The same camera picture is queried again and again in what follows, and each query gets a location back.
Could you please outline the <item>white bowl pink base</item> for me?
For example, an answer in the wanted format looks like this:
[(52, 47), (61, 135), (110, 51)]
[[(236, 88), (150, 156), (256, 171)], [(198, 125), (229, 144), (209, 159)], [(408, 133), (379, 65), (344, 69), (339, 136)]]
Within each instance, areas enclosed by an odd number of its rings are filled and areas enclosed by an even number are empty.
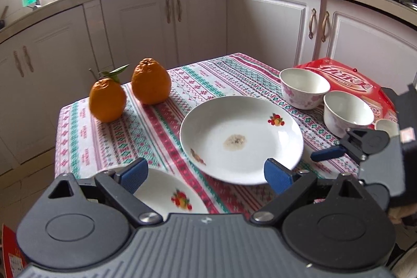
[(338, 138), (348, 128), (366, 128), (374, 121), (371, 108), (359, 97), (343, 91), (330, 91), (324, 96), (324, 124)]

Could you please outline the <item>orange with leaf stem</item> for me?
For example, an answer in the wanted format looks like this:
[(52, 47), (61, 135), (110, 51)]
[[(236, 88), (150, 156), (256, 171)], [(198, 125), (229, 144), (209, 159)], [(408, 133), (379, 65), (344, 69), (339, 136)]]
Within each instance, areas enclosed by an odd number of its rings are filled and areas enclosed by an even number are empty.
[(121, 86), (119, 74), (128, 66), (126, 64), (113, 71), (100, 71), (98, 76), (90, 69), (95, 83), (89, 93), (89, 110), (101, 123), (111, 123), (123, 115), (126, 93)]

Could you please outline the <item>white stained fruit-print plate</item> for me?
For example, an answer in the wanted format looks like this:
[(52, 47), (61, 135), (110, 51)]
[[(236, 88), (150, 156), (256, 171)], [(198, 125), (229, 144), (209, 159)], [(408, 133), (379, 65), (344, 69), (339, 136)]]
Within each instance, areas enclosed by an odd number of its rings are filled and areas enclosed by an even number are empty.
[(200, 171), (226, 183), (266, 183), (264, 163), (287, 169), (301, 160), (304, 140), (295, 119), (263, 99), (226, 96), (193, 108), (180, 127), (184, 153)]

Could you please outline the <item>white kitchen cabinets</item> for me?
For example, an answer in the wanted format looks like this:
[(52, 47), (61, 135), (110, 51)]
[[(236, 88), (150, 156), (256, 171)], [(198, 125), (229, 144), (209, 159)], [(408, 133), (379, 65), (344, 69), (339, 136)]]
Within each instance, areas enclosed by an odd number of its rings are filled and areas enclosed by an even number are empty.
[(275, 69), (329, 57), (397, 92), (416, 80), (416, 11), (392, 0), (57, 0), (1, 30), (1, 170), (54, 147), (93, 73), (234, 52)]

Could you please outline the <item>bumpy orange without leaf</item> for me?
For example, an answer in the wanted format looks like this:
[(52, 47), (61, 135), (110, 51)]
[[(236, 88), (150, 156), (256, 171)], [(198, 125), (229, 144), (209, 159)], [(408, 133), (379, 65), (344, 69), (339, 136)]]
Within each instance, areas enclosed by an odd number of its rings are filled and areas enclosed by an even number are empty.
[(164, 102), (170, 96), (171, 86), (168, 71), (152, 58), (141, 60), (131, 77), (132, 92), (144, 105)]

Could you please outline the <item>small white cup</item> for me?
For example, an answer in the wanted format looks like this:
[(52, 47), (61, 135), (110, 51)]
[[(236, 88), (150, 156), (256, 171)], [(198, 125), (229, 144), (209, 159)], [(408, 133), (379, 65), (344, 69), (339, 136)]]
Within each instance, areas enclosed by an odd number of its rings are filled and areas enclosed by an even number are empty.
[(375, 122), (375, 130), (385, 131), (390, 138), (399, 135), (399, 124), (390, 119), (378, 119)]

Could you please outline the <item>white bowl pink flowers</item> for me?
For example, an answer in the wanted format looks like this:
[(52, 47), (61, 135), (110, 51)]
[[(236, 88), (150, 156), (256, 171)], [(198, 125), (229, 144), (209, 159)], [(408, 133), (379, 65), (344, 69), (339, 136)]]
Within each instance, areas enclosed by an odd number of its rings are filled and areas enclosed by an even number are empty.
[(315, 109), (331, 89), (327, 79), (306, 69), (284, 69), (279, 76), (283, 99), (296, 109)]

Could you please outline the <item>red drink carton box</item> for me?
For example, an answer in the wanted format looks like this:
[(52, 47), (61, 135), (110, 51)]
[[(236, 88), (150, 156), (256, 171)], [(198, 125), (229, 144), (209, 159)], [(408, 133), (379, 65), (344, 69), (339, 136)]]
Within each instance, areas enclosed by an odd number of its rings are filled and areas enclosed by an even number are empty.
[(380, 119), (398, 122), (393, 102), (377, 83), (359, 73), (357, 69), (330, 58), (301, 64), (297, 68), (307, 69), (323, 76), (329, 81), (331, 90), (348, 92), (361, 98), (374, 113), (374, 122)]

